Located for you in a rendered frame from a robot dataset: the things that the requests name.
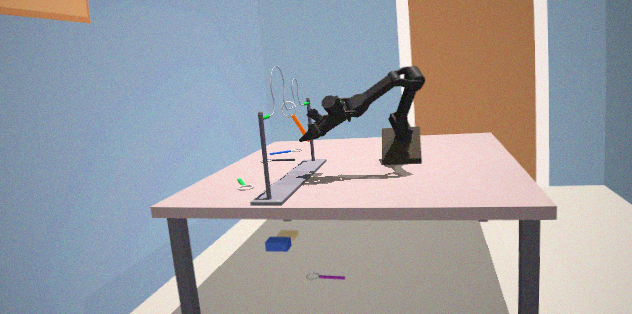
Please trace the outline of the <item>orange handle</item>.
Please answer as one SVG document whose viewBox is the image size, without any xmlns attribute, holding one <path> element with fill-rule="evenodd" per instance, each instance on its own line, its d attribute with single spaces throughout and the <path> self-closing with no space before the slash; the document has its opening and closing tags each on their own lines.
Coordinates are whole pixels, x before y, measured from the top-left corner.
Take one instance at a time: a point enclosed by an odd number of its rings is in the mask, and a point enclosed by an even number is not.
<svg viewBox="0 0 632 314">
<path fill-rule="evenodd" d="M 294 107 L 295 107 L 295 112 L 294 112 L 294 114 L 292 114 L 291 116 L 287 116 L 287 115 L 285 115 L 285 114 L 284 114 L 284 112 L 283 112 L 283 106 L 284 106 L 284 103 L 283 103 L 283 105 L 282 105 L 282 107 L 281 107 L 281 112 L 282 112 L 282 113 L 283 113 L 283 115 L 284 115 L 284 116 L 286 116 L 286 117 L 292 117 L 292 119 L 294 120 L 294 122 L 296 123 L 296 125 L 298 126 L 298 128 L 300 129 L 301 133 L 304 135 L 304 134 L 306 133 L 306 131 L 304 130 L 304 128 L 302 127 L 302 125 L 300 124 L 300 122 L 298 121 L 298 119 L 297 119 L 297 118 L 296 118 L 296 116 L 295 116 L 295 113 L 296 113 L 296 106 L 295 106 L 295 104 L 294 104 L 293 102 L 291 102 L 291 101 L 287 101 L 287 102 L 285 102 L 285 104 L 286 104 L 286 103 L 291 103 L 291 104 L 293 104 L 293 105 L 294 105 Z"/>
</svg>

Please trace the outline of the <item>blue block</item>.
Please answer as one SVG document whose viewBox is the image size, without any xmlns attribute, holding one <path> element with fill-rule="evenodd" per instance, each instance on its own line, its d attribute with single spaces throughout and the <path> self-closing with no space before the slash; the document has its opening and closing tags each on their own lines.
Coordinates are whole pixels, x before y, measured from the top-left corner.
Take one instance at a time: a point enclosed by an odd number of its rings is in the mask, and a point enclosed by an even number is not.
<svg viewBox="0 0 632 314">
<path fill-rule="evenodd" d="M 291 237 L 271 237 L 265 241 L 266 251 L 288 251 L 291 247 Z"/>
</svg>

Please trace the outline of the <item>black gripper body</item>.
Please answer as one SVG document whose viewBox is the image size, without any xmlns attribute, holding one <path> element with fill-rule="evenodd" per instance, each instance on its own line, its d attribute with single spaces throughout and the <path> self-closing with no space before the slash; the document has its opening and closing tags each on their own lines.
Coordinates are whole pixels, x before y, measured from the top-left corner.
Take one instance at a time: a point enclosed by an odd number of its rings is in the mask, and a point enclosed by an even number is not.
<svg viewBox="0 0 632 314">
<path fill-rule="evenodd" d="M 328 131 L 337 126 L 329 114 L 325 115 L 324 117 L 325 118 L 323 118 L 318 124 L 316 124 L 315 122 L 311 122 L 308 124 L 309 129 L 316 139 L 320 136 L 323 137 Z"/>
</svg>

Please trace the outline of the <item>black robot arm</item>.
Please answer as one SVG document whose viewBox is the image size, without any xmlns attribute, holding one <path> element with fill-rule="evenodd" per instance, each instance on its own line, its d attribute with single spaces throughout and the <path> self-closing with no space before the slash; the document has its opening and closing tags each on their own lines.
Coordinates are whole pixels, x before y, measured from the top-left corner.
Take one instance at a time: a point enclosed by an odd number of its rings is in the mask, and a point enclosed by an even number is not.
<svg viewBox="0 0 632 314">
<path fill-rule="evenodd" d="M 404 74 L 404 78 L 400 78 L 401 74 Z M 388 120 L 395 131 L 397 142 L 412 142 L 414 130 L 408 121 L 408 114 L 416 92 L 421 89 L 424 82 L 425 78 L 417 66 L 403 66 L 398 70 L 390 71 L 386 77 L 362 94 L 356 94 L 346 98 L 339 98 L 337 95 L 329 95 L 323 98 L 321 105 L 331 116 L 334 123 L 339 125 L 345 120 L 350 122 L 351 117 L 360 117 L 368 110 L 372 102 L 393 87 L 405 87 L 397 111 L 391 113 Z M 311 108 L 306 116 L 315 120 L 316 124 L 325 118 L 325 115 L 322 116 L 318 113 L 318 110 Z"/>
</svg>

